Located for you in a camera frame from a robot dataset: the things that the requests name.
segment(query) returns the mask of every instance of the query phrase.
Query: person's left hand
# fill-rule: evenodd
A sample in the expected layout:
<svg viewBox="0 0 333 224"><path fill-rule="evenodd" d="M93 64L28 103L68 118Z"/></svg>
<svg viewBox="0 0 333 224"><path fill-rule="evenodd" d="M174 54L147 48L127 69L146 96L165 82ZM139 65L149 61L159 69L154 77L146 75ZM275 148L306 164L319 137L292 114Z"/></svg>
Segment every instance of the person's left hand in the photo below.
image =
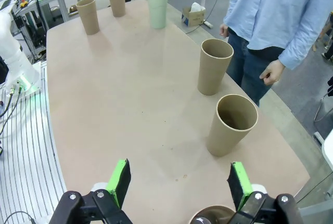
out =
<svg viewBox="0 0 333 224"><path fill-rule="evenodd" d="M273 85L279 81L285 66L277 59L272 61L259 76L260 79L264 80L265 85Z"/></svg>

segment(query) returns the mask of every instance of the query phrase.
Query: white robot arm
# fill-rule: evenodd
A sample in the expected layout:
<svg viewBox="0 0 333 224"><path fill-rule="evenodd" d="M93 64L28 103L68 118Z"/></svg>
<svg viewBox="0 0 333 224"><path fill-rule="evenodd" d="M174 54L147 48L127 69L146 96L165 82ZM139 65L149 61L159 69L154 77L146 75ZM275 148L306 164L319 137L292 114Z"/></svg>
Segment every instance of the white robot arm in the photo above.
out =
<svg viewBox="0 0 333 224"><path fill-rule="evenodd" d="M10 25L10 15L0 12L0 56L9 69L6 91L8 94L11 88L21 86L22 90L27 92L39 81L40 74L21 51L20 43L10 32Z"/></svg>

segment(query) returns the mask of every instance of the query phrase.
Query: connector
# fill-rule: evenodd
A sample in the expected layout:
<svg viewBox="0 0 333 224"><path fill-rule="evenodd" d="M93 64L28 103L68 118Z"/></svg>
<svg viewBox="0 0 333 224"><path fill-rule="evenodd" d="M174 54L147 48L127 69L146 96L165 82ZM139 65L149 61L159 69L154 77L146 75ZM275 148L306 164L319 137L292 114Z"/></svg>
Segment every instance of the connector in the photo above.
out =
<svg viewBox="0 0 333 224"><path fill-rule="evenodd" d="M10 89L10 95L13 95L14 94L14 92L15 92L15 86L13 86L11 89Z"/></svg>

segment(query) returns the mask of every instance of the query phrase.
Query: shoe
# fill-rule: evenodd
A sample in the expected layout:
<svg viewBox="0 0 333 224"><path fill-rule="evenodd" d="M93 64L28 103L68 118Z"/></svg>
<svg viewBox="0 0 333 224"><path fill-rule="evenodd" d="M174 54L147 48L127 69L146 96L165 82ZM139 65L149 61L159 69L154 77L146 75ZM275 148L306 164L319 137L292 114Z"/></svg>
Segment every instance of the shoe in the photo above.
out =
<svg viewBox="0 0 333 224"><path fill-rule="evenodd" d="M325 53L324 53L324 52L322 53L322 56L323 56L323 58L326 59L326 60L329 60L329 59L330 59L330 58L327 58L327 57L325 56Z"/></svg>

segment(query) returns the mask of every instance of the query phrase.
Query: green light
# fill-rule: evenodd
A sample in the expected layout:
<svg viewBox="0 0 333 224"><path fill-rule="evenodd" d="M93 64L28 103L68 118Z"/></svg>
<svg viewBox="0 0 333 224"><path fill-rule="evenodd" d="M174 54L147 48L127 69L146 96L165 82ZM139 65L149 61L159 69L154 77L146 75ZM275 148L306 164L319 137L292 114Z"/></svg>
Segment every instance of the green light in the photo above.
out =
<svg viewBox="0 0 333 224"><path fill-rule="evenodd" d="M24 87L24 90L29 90L30 87L31 87L31 84L29 83L29 81L23 76L21 75L20 76L20 79L25 83L25 87Z"/></svg>

